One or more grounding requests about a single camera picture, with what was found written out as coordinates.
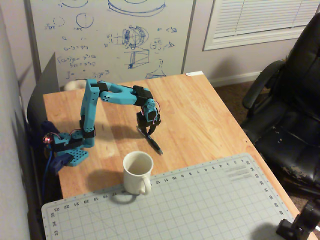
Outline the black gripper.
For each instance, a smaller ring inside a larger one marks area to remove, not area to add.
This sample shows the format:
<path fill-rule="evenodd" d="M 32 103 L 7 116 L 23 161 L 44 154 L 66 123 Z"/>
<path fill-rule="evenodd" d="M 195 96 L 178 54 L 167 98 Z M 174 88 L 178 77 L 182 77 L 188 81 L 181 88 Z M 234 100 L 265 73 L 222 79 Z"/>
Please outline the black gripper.
<path fill-rule="evenodd" d="M 142 112 L 138 112 L 136 114 L 138 131 L 144 137 L 150 137 L 150 135 L 156 130 L 156 127 L 161 123 L 160 115 L 156 115 L 155 111 L 142 114 Z"/>

